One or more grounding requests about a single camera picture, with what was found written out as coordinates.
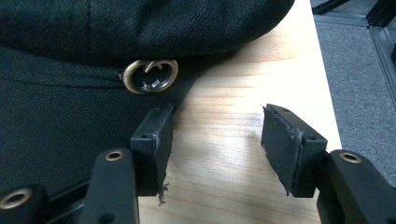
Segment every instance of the wooden tabletop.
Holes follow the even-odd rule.
[[[316,200],[287,197],[265,158],[266,104],[292,110],[328,150],[341,148],[307,0],[195,82],[174,116],[166,203],[139,198],[141,223],[320,223]]]

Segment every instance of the light wood surface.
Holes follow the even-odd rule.
[[[341,148],[307,0],[272,32],[212,67],[174,116],[166,204],[139,198],[141,223],[320,223],[315,199],[287,197],[260,146],[266,104]]]

